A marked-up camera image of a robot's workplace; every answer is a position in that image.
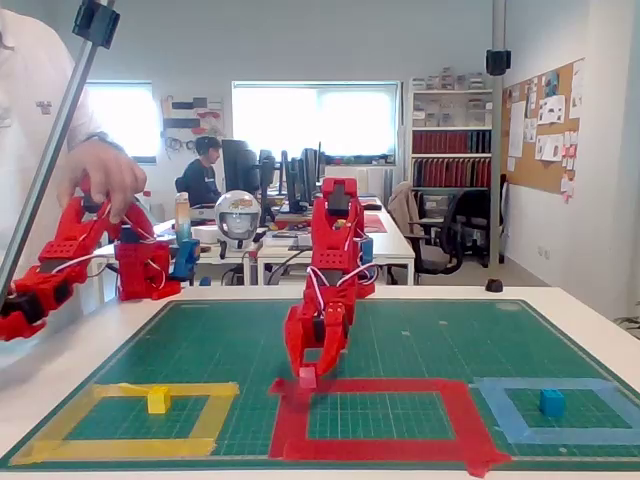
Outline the operator left hand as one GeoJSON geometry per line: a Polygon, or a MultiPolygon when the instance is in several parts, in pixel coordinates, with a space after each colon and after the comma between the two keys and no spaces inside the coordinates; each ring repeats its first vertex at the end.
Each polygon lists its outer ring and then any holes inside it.
{"type": "Polygon", "coordinates": [[[76,146],[63,164],[57,200],[65,208],[81,181],[89,179],[90,196],[102,203],[109,199],[112,224],[120,223],[134,197],[145,189],[147,177],[125,152],[99,138],[76,146]]]}

